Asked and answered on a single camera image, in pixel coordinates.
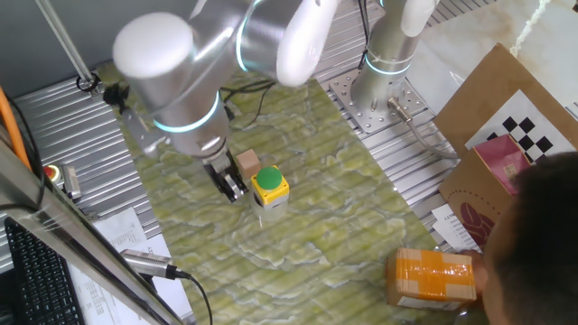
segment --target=paper document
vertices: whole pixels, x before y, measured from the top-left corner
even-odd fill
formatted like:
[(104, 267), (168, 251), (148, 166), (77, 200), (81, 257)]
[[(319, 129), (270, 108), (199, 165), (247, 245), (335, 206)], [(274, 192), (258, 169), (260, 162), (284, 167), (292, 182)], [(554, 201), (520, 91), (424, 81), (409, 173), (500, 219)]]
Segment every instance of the paper document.
[[(145, 231), (135, 210), (132, 208), (114, 217), (96, 222), (94, 227), (100, 231), (118, 252), (131, 248), (142, 252), (170, 256), (163, 235), (146, 239)], [(87, 325), (149, 324), (78, 268), (69, 265), (69, 269)], [(153, 283), (161, 298), (179, 316), (184, 317), (192, 314), (189, 300), (180, 281), (155, 277)]]
[(463, 227), (463, 224), (453, 213), (452, 209), (450, 209), (449, 205), (441, 206), (433, 210), (432, 213), (437, 220), (433, 224), (433, 229), (435, 229), (453, 249), (457, 252), (473, 249), (481, 253), (480, 247), (470, 236), (468, 230)]
[(118, 252), (146, 241), (145, 231), (133, 208), (126, 209), (106, 220), (95, 222), (93, 226)]

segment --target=metal base plate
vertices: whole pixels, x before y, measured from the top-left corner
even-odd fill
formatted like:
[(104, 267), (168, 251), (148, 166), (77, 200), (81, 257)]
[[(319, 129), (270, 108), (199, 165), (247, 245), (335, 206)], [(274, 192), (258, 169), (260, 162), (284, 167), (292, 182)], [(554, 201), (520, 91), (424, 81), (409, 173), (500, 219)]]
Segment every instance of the metal base plate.
[[(399, 122), (396, 112), (390, 109), (378, 108), (371, 112), (370, 109), (359, 109), (351, 100), (351, 83), (358, 76), (357, 70), (344, 73), (330, 80), (330, 88), (336, 94), (338, 100), (347, 109), (359, 128), (367, 133), (372, 134), (382, 130), (389, 125)], [(399, 103), (412, 116), (413, 114), (423, 111), (425, 108), (424, 101), (417, 96), (407, 80), (403, 82), (404, 97), (399, 99)]]

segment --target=orange box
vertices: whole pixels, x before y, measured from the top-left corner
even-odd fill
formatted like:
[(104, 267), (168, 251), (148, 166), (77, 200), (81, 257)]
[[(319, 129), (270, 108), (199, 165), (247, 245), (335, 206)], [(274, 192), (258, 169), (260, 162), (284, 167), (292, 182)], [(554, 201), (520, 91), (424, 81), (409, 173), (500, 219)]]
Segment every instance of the orange box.
[(471, 257), (398, 248), (387, 258), (387, 304), (454, 311), (477, 299)]

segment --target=metal pole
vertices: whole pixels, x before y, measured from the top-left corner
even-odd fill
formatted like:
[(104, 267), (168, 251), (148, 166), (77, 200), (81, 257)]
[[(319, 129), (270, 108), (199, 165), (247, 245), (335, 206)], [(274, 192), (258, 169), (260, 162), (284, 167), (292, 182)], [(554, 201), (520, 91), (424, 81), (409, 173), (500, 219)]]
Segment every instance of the metal pole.
[(59, 42), (61, 43), (62, 48), (69, 56), (70, 62), (72, 62), (74, 69), (76, 69), (79, 76), (87, 85), (92, 85), (94, 83), (94, 78), (92, 78), (92, 74), (90, 73), (89, 68), (80, 57), (76, 46), (74, 46), (74, 43), (70, 39), (69, 34), (66, 32), (66, 28), (64, 28), (64, 25), (56, 14), (56, 11), (54, 10), (50, 0), (36, 0), (36, 4), (40, 8), (40, 11), (42, 11), (44, 18), (48, 22), (48, 25), (52, 28), (56, 38), (58, 38)]
[[(0, 142), (0, 204), (34, 206), (38, 178)], [(69, 263), (151, 324), (183, 324), (179, 316), (58, 190), (45, 187), (39, 210), (5, 211)]]

